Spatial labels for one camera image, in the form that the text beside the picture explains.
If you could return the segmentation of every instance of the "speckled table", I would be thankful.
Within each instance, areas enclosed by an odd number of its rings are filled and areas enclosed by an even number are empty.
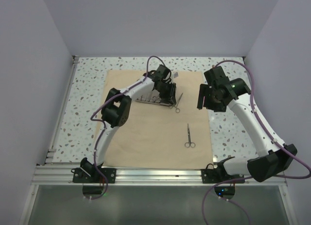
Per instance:
[[[82,57],[71,82],[71,90],[63,120],[54,143],[53,162],[80,162],[94,148],[96,122],[90,116],[101,102],[105,77],[111,69],[145,70],[147,57]],[[206,71],[224,59],[243,62],[240,57],[162,57],[173,71]],[[150,61],[149,69],[157,69],[157,59]],[[229,78],[242,78],[248,85],[246,71],[234,63],[222,64]],[[213,160],[228,156],[255,157],[256,150],[239,119],[227,109],[225,113],[209,111]]]

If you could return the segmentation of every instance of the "gray wall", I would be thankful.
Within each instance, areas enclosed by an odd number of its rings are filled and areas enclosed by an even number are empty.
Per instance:
[[[44,162],[71,55],[43,0],[0,0],[0,224],[18,224]]]
[[[311,0],[279,0],[246,58],[256,80],[255,99],[298,157],[311,165]],[[308,172],[294,162],[286,172]],[[310,224],[311,179],[289,180],[300,224]]]
[[[44,0],[71,54],[246,56],[277,0]]]

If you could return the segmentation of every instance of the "scissors handle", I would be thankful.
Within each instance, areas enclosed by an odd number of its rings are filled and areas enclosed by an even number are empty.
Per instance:
[[[195,147],[195,143],[194,142],[186,142],[185,143],[185,147],[187,147],[187,148],[189,148],[189,147],[194,148]]]

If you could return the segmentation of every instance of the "forceps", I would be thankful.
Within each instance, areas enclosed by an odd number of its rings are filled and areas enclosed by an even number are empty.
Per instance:
[[[195,147],[195,143],[191,142],[189,124],[187,125],[187,131],[188,131],[188,142],[185,143],[185,147],[187,147],[187,148],[189,148],[189,147],[194,148]]]
[[[180,100],[181,100],[181,97],[183,97],[183,94],[184,94],[184,93],[181,93],[181,95],[179,96],[179,99],[177,100],[176,105],[170,105],[170,106],[169,106],[169,108],[175,107],[175,108],[176,108],[176,110],[175,110],[176,113],[179,113],[179,112],[180,112],[180,109],[178,108],[178,104],[179,104],[179,102],[180,102]]]

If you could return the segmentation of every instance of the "cable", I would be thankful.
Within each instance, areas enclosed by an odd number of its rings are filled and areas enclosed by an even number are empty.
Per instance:
[[[164,66],[164,62],[157,56],[150,56],[147,60],[147,67],[146,67],[146,75],[144,77],[144,79],[142,81],[138,81],[137,83],[135,83],[134,85],[130,86],[127,90],[125,90],[124,92],[120,93],[120,94],[117,94],[115,96],[112,96],[109,100],[107,100],[103,105],[101,105],[91,116],[91,121],[98,121],[98,122],[101,122],[104,124],[104,128],[103,130],[100,132],[100,134],[98,135],[97,139],[96,139],[96,142],[95,142],[95,147],[94,147],[94,167],[96,169],[96,171],[99,173],[99,175],[104,179],[105,183],[106,183],[106,188],[103,190],[103,192],[99,195],[99,196],[96,196],[96,197],[89,197],[90,200],[95,200],[95,199],[98,199],[100,197],[102,197],[106,192],[107,192],[107,189],[108,189],[108,179],[107,177],[98,169],[97,167],[97,164],[96,164],[96,152],[97,152],[97,146],[98,146],[98,143],[99,143],[99,140],[101,139],[101,137],[103,136],[105,130],[107,129],[107,126],[106,126],[106,123],[103,121],[103,120],[100,120],[100,119],[95,119],[94,117],[96,116],[96,114],[102,110],[104,107],[106,107],[110,102],[112,102],[115,98],[119,97],[119,96],[122,96],[124,95],[125,93],[129,92],[131,89],[133,89],[134,87],[142,84],[148,77],[148,71],[149,71],[149,61],[150,59],[152,58],[157,58]]]
[[[207,192],[204,194],[204,197],[203,197],[203,200],[202,200],[202,205],[201,205],[201,211],[202,211],[202,216],[203,216],[204,222],[208,225],[208,221],[207,221],[207,219],[206,219],[206,217],[205,217],[205,213],[204,213],[204,202],[205,202],[206,197],[207,197],[207,195],[209,194],[209,192],[211,192],[215,187],[217,187],[217,186],[219,186],[219,185],[221,185],[221,184],[228,184],[228,183],[233,183],[233,182],[241,181],[241,180],[247,180],[247,179],[251,179],[251,178],[252,178],[252,177],[249,176],[249,177],[245,177],[245,178],[236,178],[236,179],[231,179],[231,180],[225,180],[225,181],[223,181],[223,182],[217,183],[217,184],[213,185],[212,187],[210,187],[210,189],[207,190]],[[232,201],[232,200],[226,199],[226,198],[222,198],[222,197],[221,197],[221,199],[223,199],[223,200],[225,200],[225,201],[227,201],[227,202],[230,202],[230,203],[232,203],[232,204],[238,206],[241,210],[243,210],[244,213],[245,213],[246,216],[247,216],[248,223],[251,224],[251,219],[250,219],[249,215],[247,214],[246,210],[245,210],[240,204],[238,204],[237,202],[234,202],[234,201]]]
[[[255,106],[254,106],[254,89],[255,89],[255,80],[253,77],[253,74],[251,72],[251,70],[243,63],[240,63],[238,61],[235,60],[224,60],[219,62],[217,65],[215,65],[215,67],[219,66],[220,64],[224,63],[224,62],[233,62],[236,63],[242,67],[244,67],[246,69],[246,71],[248,72],[250,78],[251,78],[251,96],[250,96],[250,104],[251,104],[251,108],[254,112],[254,115],[258,121],[258,123],[261,125],[261,127],[263,128],[264,132],[268,135],[268,137],[271,139],[271,141],[274,141],[274,137],[272,136],[272,134],[269,132],[269,130],[267,129],[267,127],[263,124],[262,120],[260,119],[258,113],[255,111]],[[307,179],[309,177],[311,177],[311,167],[306,164],[304,161],[302,161],[301,159],[299,159],[298,157],[294,156],[292,153],[290,153],[289,151],[287,151],[280,143],[278,143],[277,141],[274,142],[274,144],[280,148],[282,151],[284,151],[287,155],[289,155],[291,158],[293,158],[294,160],[296,160],[298,163],[302,164],[304,167],[306,167],[309,170],[309,174],[305,175],[305,176],[288,176],[288,175],[276,175],[276,177],[281,177],[281,178],[288,178],[288,179]]]

